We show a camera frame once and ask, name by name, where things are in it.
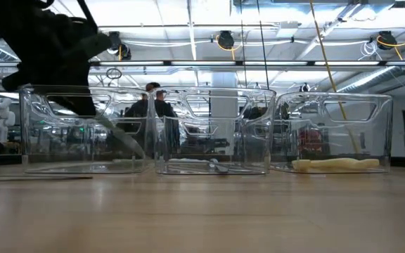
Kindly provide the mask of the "person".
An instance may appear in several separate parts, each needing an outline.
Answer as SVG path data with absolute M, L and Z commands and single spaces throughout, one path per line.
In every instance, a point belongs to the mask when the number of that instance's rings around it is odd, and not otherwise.
M 151 122 L 148 118 L 149 97 L 145 93 L 125 112 L 128 123 L 123 127 L 124 132 L 131 136 L 143 149 L 147 157 L 152 157 L 153 147 L 150 138 Z
M 167 139 L 170 144 L 170 150 L 177 152 L 180 148 L 179 143 L 179 122 L 176 119 L 177 114 L 173 107 L 165 101 L 166 92 L 161 89 L 161 86 L 157 82 L 150 82 L 146 84 L 146 91 L 155 91 L 155 110 L 158 117 L 167 117 L 165 126 L 167 127 Z

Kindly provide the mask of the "red equipment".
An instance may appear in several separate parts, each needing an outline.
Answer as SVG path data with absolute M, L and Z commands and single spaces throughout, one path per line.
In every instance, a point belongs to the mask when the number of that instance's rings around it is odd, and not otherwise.
M 307 152 L 321 152 L 323 141 L 322 134 L 316 129 L 300 129 L 298 137 L 298 149 L 299 151 Z

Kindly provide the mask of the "clear plastic bin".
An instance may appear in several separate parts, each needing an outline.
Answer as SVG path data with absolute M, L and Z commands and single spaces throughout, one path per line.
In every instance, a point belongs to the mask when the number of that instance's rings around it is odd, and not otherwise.
M 310 174 L 381 174 L 390 170 L 392 146 L 391 96 L 365 93 L 296 92 L 276 100 L 271 151 L 272 169 L 296 173 L 293 160 L 352 158 L 377 159 L 370 169 L 332 172 L 313 169 Z M 300 129 L 322 134 L 322 151 L 299 151 Z
M 158 117 L 155 103 L 149 103 L 156 172 L 173 175 L 267 174 L 271 162 L 271 142 L 276 92 L 210 86 L 166 86 L 165 101 L 179 122 L 177 152 L 170 150 L 167 117 Z M 216 158 L 229 168 L 227 173 L 200 174 L 180 170 L 173 158 L 208 160 Z
M 148 164 L 123 127 L 125 112 L 147 92 L 90 86 L 96 116 L 81 117 L 34 92 L 20 89 L 22 163 L 29 174 L 138 174 Z

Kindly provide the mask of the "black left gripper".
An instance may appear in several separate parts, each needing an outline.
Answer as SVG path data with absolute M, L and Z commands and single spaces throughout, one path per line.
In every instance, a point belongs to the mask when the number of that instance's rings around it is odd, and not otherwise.
M 96 116 L 89 90 L 89 60 L 111 46 L 83 18 L 0 15 L 0 38 L 19 57 L 18 71 L 2 79 L 7 91 L 25 84 L 52 86 L 48 99 L 79 116 Z

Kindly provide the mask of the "yellow-handled table knife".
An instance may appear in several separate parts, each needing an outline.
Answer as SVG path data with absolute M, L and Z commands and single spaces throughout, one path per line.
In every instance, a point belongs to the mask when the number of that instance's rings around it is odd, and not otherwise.
M 311 160 L 293 160 L 291 162 L 292 170 L 297 173 L 314 173 L 311 167 Z
M 329 159 L 329 160 L 312 160 L 310 163 L 311 169 L 319 171 L 337 171 L 348 169 L 352 161 L 347 158 Z
M 348 169 L 370 169 L 380 166 L 380 161 L 377 159 L 356 160 L 352 158 L 344 159 L 345 167 Z

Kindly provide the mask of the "overhead light bar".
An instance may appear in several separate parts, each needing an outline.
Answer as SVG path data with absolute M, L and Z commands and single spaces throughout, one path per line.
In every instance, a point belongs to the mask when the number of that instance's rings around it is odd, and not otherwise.
M 328 61 L 334 67 L 405 67 L 405 60 L 334 60 Z M 246 67 L 302 67 L 302 66 L 325 66 L 326 63 L 320 60 L 142 60 L 142 61 L 93 61 L 92 66 L 126 67 L 126 66 L 246 66 Z

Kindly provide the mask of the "green-handled table knife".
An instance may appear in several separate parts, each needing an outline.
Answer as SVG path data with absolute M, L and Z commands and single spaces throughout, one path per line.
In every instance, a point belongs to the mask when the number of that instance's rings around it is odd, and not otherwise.
M 47 181 L 47 180 L 82 180 L 92 179 L 91 176 L 35 176 L 35 175 L 0 175 L 3 181 Z

